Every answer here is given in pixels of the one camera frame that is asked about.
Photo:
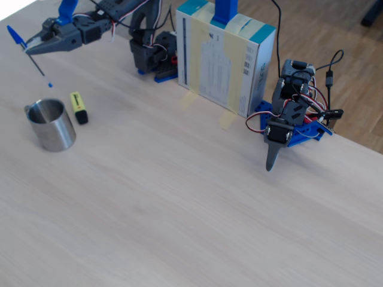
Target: blue pen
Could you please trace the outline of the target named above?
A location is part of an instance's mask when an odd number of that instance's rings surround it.
[[[11,26],[7,26],[7,29],[8,29],[8,32],[11,34],[13,40],[16,42],[17,45],[20,45],[22,46],[22,49],[25,50],[26,47],[27,47],[27,44],[24,42],[24,40],[22,39],[22,37],[19,36],[18,33],[16,33],[16,31],[14,29],[12,29]],[[40,74],[44,77],[44,79],[47,81],[47,84],[48,84],[48,87],[52,88],[53,85],[52,83],[48,80],[47,76],[43,73],[43,71],[40,69],[40,67],[37,65],[37,63],[34,61],[34,59],[32,58],[31,55],[28,55],[28,57],[30,58],[30,60],[32,61],[32,63],[35,65],[35,67],[38,69],[38,71],[40,72]]]

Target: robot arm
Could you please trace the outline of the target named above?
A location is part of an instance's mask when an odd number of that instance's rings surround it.
[[[48,18],[42,30],[27,41],[27,54],[72,51],[83,44],[101,39],[116,22],[133,14],[129,33],[148,46],[153,45],[154,30],[137,30],[146,18],[148,28],[155,28],[161,12],[162,0],[102,0],[94,11],[72,15],[78,0],[63,0],[58,18]]]
[[[343,110],[322,110],[312,105],[313,95],[309,91],[309,83],[315,75],[315,68],[312,64],[286,60],[282,69],[281,78],[278,80],[272,97],[272,113],[278,115],[271,117],[265,128],[264,140],[269,145],[266,169],[270,171],[275,163],[281,148],[288,147],[296,126],[305,123],[307,108],[312,106],[317,114],[312,114],[319,121],[317,132],[325,132],[332,135],[331,127],[325,126],[323,120],[337,120],[343,115]]]

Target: blue pole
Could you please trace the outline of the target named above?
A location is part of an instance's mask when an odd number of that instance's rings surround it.
[[[78,0],[63,0],[59,7],[59,17],[57,18],[58,24],[64,26],[73,22],[73,12],[76,9]]]
[[[215,0],[213,20],[227,25],[238,13],[238,0]]]

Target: blue 3d-printed part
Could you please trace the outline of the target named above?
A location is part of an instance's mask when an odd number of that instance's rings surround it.
[[[238,0],[215,0],[215,14],[212,21],[217,21],[225,26],[237,15]]]
[[[163,82],[166,82],[166,81],[169,81],[169,80],[172,80],[172,79],[176,79],[176,78],[178,78],[178,74],[173,75],[173,76],[168,76],[168,77],[162,78],[162,79],[158,79],[157,77],[154,77],[154,80],[157,83],[163,83]]]
[[[78,0],[63,0],[59,7],[59,17],[56,22],[61,26],[73,22],[73,12],[76,9]]]
[[[256,108],[255,112],[263,112],[263,111],[269,111],[272,112],[272,104],[269,102],[266,102],[263,100],[259,106]],[[271,118],[271,115],[269,114],[262,114],[260,115],[261,118],[261,130],[264,130],[268,124],[268,121]],[[288,145],[288,147],[295,146],[297,144],[300,144],[302,142],[306,142],[310,139],[316,139],[317,141],[320,141],[320,139],[323,137],[322,133],[319,133],[319,129],[322,131],[328,133],[330,136],[333,135],[333,132],[326,128],[324,125],[317,121],[313,121],[309,124],[302,124],[301,126],[295,126],[293,137]]]

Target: cardboard box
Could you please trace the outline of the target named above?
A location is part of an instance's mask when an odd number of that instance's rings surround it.
[[[214,8],[188,0],[177,9],[179,84],[248,117],[263,99],[275,28],[241,14],[225,26]]]

